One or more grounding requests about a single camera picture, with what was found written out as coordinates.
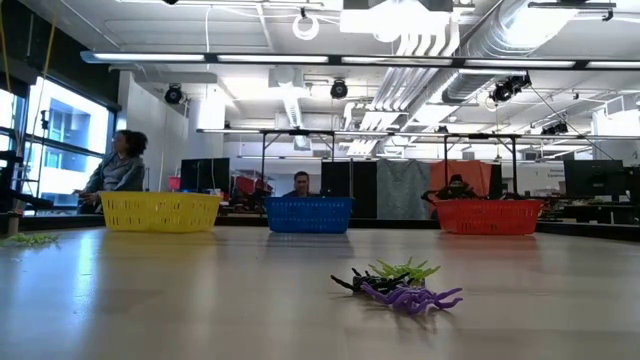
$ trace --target monitor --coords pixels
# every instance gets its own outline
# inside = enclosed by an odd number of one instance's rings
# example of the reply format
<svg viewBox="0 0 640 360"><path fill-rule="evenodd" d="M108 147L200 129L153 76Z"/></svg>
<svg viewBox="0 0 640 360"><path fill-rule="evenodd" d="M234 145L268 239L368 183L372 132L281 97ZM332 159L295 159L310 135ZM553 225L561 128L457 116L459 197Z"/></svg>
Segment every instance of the monitor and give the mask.
<svg viewBox="0 0 640 360"><path fill-rule="evenodd" d="M617 197L627 190L622 160L565 160L564 177L569 197Z"/></svg>
<svg viewBox="0 0 640 360"><path fill-rule="evenodd" d="M231 187L229 168L229 158L182 160L180 189L196 192L220 189L228 194Z"/></svg>

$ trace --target plastic toy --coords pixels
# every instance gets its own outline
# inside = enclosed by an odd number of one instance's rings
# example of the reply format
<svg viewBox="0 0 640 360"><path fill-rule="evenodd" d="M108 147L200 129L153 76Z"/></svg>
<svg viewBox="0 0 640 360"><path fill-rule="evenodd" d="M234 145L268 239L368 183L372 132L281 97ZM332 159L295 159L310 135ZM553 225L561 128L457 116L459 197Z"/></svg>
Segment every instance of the plastic toy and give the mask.
<svg viewBox="0 0 640 360"><path fill-rule="evenodd" d="M369 267L371 268L371 270L373 270L376 274L380 275L383 278L397 278L399 277L401 274L409 274L409 281L408 284L409 285L414 285L414 286L418 286L420 284L423 284L423 280L435 273L436 271L440 270L440 266L436 266L434 268L426 268L423 269L422 267L425 266L427 264L427 260L421 262L418 265L415 266L411 266L411 262L413 261L413 257L409 258L409 261L407 261L406 264L404 265L389 265L386 262L377 259L377 261L380 263L380 265L382 265L382 269L378 269L377 267L375 267L374 265L369 265Z"/></svg>
<svg viewBox="0 0 640 360"><path fill-rule="evenodd" d="M331 279L338 283L338 285L347 288L354 293L361 293L363 291L362 285L367 284L370 288L375 289L375 291L377 291L378 293L388 294L389 292L395 290L399 285L403 284L405 278L409 276L409 273L404 273L400 274L397 277L389 278L386 276L382 277L371 275L368 271L365 271L365 276L362 276L362 274L360 274L355 268L351 268L351 271L353 271L353 273L355 274L351 281L351 284L340 280L333 275L331 275Z"/></svg>
<svg viewBox="0 0 640 360"><path fill-rule="evenodd" d="M443 293L431 292L426 288L398 287L388 294L376 291L367 283L361 285L362 291L371 295L374 299L385 305L392 305L396 311L404 310L408 315L416 315L426 310L429 305L434 305L438 309L450 309L462 301L457 297L452 301L442 300L462 291L462 288L455 288Z"/></svg>

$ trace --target desk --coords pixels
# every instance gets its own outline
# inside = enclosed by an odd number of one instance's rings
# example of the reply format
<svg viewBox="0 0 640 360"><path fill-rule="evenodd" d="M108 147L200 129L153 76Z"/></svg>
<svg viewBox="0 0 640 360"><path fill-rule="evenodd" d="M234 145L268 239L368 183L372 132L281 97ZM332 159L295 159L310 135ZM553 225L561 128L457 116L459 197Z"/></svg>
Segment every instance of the desk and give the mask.
<svg viewBox="0 0 640 360"><path fill-rule="evenodd" d="M579 223L596 220L599 224L634 223L634 207L631 204L598 204L598 205L569 205L564 207L564 217L576 219Z"/></svg>

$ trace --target man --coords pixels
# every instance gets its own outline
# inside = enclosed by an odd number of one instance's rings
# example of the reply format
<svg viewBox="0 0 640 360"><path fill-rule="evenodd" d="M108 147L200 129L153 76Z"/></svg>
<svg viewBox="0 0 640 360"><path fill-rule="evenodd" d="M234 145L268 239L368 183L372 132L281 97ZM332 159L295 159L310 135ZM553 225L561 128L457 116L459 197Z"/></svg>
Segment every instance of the man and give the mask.
<svg viewBox="0 0 640 360"><path fill-rule="evenodd" d="M309 194L309 174L304 171L298 171L293 176L293 190L290 193L284 194L284 197L308 197L313 196Z"/></svg>

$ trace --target green object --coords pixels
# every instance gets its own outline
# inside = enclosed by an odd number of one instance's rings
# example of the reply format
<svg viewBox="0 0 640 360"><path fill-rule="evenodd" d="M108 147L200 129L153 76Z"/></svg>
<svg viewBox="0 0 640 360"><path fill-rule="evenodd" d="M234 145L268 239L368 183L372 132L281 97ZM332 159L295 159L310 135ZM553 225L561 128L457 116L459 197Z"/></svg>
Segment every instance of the green object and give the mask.
<svg viewBox="0 0 640 360"><path fill-rule="evenodd" d="M402 274L409 273L409 285L418 285L427 276L440 270L440 266L423 269L423 267L427 264L426 260L421 262L418 265L411 266L413 257L410 257L409 261L407 261L407 263L403 265L389 265L380 259L377 259L377 261L382 266L382 269L379 269L376 266L369 264L369 267L371 268L371 270L373 270L376 274L384 278L397 278Z"/></svg>
<svg viewBox="0 0 640 360"><path fill-rule="evenodd" d="M46 235L46 234L34 234L34 235L25 235L25 234L16 234L7 239L0 240L0 245L10 245L15 244L18 246L40 246L47 245L58 241L59 236L57 235Z"/></svg>

